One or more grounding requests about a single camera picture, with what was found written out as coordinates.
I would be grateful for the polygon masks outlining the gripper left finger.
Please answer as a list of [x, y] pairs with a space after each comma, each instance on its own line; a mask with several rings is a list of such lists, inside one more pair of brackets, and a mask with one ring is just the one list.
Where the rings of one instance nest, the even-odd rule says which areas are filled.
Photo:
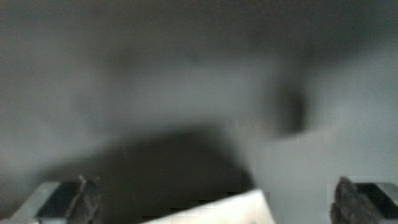
[[103, 224], [96, 181], [43, 182], [13, 216], [13, 224]]

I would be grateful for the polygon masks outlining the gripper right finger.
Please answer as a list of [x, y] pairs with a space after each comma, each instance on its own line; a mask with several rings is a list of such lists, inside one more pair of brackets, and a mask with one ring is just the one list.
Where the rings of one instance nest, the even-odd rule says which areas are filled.
[[331, 224], [398, 224], [398, 185], [342, 177], [329, 216]]

